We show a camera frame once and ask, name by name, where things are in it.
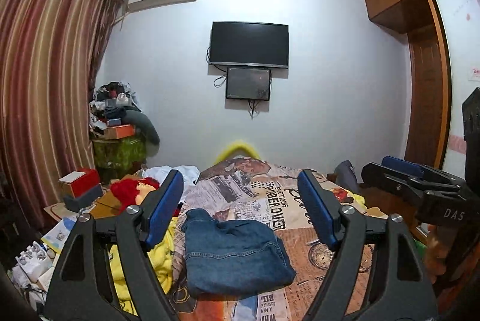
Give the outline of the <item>yellow headboard edge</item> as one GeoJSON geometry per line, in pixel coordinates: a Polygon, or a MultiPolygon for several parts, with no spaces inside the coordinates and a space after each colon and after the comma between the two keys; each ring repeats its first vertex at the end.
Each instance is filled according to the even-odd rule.
{"type": "Polygon", "coordinates": [[[260,159],[260,154],[255,147],[253,147],[253,145],[242,140],[237,140],[231,142],[226,148],[224,148],[224,150],[222,150],[221,153],[219,153],[219,155],[217,155],[214,164],[219,164],[222,161],[231,159],[238,155],[253,159],[260,159]]]}

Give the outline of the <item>blue denim jacket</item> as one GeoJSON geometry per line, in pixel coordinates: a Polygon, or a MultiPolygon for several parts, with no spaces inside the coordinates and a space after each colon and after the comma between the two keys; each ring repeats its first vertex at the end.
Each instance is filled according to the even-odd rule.
{"type": "Polygon", "coordinates": [[[194,297],[250,297],[280,289],[295,279],[282,240],[261,222],[219,221],[196,208],[187,211],[181,231],[187,288],[194,297]]]}

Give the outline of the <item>red and white box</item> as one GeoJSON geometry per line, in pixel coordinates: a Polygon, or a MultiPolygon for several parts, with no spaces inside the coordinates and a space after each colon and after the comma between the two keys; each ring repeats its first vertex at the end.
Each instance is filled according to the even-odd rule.
{"type": "Polygon", "coordinates": [[[62,197],[78,198],[100,183],[96,169],[79,168],[58,180],[62,197]]]}

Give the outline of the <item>small black wall monitor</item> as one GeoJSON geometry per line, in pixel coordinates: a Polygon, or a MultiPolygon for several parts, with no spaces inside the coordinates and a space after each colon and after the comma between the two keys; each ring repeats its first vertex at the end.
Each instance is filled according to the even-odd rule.
{"type": "Polygon", "coordinates": [[[269,101],[270,87],[269,69],[227,69],[225,97],[228,100],[269,101]]]}

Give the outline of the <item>brown wooden door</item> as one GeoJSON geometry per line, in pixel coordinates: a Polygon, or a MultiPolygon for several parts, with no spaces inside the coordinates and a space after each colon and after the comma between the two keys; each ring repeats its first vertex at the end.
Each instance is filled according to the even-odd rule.
{"type": "Polygon", "coordinates": [[[405,159],[433,166],[439,146],[443,89],[439,42],[432,25],[408,34],[412,70],[411,119],[405,159]]]}

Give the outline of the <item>wooden board stack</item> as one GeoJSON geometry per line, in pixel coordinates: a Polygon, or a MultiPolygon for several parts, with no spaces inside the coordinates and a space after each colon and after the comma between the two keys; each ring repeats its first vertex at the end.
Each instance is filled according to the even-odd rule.
{"type": "MultiPolygon", "coordinates": [[[[118,215],[120,213],[121,203],[112,194],[107,191],[102,197],[98,198],[90,207],[86,209],[95,219],[101,219],[118,215]]],[[[66,209],[64,203],[55,203],[44,208],[44,211],[56,222],[60,222],[63,218],[72,218],[77,213],[66,209]]]]}

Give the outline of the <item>dark bag beside bed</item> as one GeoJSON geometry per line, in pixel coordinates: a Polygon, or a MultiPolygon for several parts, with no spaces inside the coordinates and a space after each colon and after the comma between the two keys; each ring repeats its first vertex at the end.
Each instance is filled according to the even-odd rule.
{"type": "Polygon", "coordinates": [[[353,194],[360,193],[360,186],[356,177],[356,173],[352,163],[349,160],[344,160],[338,164],[334,170],[335,180],[334,182],[351,191],[353,194]]]}

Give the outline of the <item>newspaper print bed cover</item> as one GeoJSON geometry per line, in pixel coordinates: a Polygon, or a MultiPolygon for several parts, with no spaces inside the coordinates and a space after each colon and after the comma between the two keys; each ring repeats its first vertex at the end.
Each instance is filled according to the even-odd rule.
{"type": "Polygon", "coordinates": [[[186,189],[174,235],[173,284],[169,300],[180,320],[301,320],[320,289],[333,258],[312,226],[298,190],[297,168],[260,159],[228,159],[203,170],[186,189]],[[218,221],[255,220],[282,240],[295,269],[293,283],[255,297],[191,296],[187,288],[185,234],[191,209],[218,221]]]}

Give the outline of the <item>dark grey box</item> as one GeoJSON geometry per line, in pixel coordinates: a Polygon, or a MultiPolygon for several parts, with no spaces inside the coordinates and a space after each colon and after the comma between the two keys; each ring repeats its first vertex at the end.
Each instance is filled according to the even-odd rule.
{"type": "Polygon", "coordinates": [[[103,196],[103,189],[97,184],[92,189],[84,192],[79,197],[64,196],[64,205],[67,210],[79,212],[92,205],[98,198],[103,196]]]}

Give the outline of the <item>striped red curtain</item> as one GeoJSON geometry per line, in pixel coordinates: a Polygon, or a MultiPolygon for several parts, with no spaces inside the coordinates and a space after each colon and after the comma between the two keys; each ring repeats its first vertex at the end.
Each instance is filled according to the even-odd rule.
{"type": "Polygon", "coordinates": [[[1,171],[33,228],[94,164],[89,102],[122,2],[1,0],[1,171]]]}

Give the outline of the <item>orange box on pile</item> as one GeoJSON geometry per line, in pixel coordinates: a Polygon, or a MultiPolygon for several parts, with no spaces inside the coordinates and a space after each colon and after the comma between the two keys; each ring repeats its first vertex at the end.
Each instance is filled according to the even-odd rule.
{"type": "Polygon", "coordinates": [[[109,126],[105,129],[103,138],[106,140],[123,139],[134,136],[136,129],[134,125],[109,126]]]}

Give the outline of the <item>black wall television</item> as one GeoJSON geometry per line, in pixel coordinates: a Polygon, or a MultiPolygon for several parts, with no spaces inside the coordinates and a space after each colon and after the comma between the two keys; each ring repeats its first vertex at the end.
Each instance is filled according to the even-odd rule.
{"type": "Polygon", "coordinates": [[[287,69],[289,26],[258,22],[213,22],[209,61],[216,65],[287,69]]]}

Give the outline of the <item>white pill packs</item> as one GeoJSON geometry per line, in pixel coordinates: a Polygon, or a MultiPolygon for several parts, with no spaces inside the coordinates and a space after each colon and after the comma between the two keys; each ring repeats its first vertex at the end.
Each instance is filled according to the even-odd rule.
{"type": "Polygon", "coordinates": [[[37,242],[33,242],[26,250],[22,251],[16,257],[16,261],[33,283],[37,283],[38,279],[52,267],[52,260],[46,250],[37,242]]]}

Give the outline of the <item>red plush toy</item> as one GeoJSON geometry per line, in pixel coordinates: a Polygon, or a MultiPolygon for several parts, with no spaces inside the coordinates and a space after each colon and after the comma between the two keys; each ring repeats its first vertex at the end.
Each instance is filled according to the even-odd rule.
{"type": "Polygon", "coordinates": [[[131,178],[111,183],[110,191],[120,202],[120,212],[130,205],[141,205],[146,195],[159,189],[161,184],[154,178],[131,178]]]}

